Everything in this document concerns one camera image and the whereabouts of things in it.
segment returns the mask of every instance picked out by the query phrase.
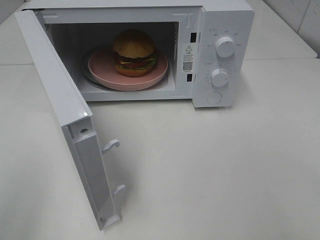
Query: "microwave door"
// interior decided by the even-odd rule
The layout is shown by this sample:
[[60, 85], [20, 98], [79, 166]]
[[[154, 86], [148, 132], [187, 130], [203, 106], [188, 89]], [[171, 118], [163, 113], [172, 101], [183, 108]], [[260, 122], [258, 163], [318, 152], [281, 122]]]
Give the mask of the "microwave door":
[[[119, 145], [115, 139], [100, 147], [92, 112], [51, 44], [35, 13], [15, 13], [16, 20], [60, 123], [97, 224], [102, 230], [119, 220], [102, 154]], [[121, 192], [124, 185], [116, 188]]]

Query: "microwave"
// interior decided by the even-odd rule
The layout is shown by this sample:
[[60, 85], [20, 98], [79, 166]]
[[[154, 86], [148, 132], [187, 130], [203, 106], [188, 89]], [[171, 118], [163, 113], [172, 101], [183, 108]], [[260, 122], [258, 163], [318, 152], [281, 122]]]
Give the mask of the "microwave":
[[[254, 11], [245, 0], [32, 0], [15, 18], [102, 230], [120, 219], [126, 187], [110, 188], [104, 158], [120, 143], [100, 145], [86, 102], [232, 105]], [[91, 55], [128, 29], [148, 34], [167, 59], [161, 80], [146, 89], [114, 90], [88, 70]]]

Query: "white knob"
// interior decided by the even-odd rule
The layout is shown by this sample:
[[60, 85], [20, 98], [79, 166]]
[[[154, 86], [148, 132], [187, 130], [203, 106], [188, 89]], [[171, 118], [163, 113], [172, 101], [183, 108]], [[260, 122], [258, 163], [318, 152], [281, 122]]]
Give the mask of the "white knob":
[[231, 36], [223, 36], [215, 42], [216, 53], [222, 57], [230, 57], [235, 52], [236, 42]]
[[225, 69], [216, 69], [211, 73], [211, 83], [215, 87], [222, 87], [228, 83], [229, 74]]

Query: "pink plate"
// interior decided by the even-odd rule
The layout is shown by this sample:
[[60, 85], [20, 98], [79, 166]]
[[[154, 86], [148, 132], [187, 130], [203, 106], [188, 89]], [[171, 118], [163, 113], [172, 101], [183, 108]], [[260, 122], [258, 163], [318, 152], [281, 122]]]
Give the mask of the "pink plate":
[[94, 79], [110, 89], [137, 91], [150, 88], [164, 77], [168, 69], [166, 56], [157, 51], [157, 65], [150, 72], [139, 77], [124, 76], [117, 73], [112, 54], [112, 49], [105, 47], [95, 51], [88, 62], [89, 70]]

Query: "sticker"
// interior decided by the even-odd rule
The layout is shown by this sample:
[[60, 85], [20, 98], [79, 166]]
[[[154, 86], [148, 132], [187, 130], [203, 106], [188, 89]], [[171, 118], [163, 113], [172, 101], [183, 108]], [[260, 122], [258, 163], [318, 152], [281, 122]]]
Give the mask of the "sticker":
[[198, 51], [197, 43], [184, 43], [181, 45], [182, 72], [191, 73], [194, 70], [195, 53]]

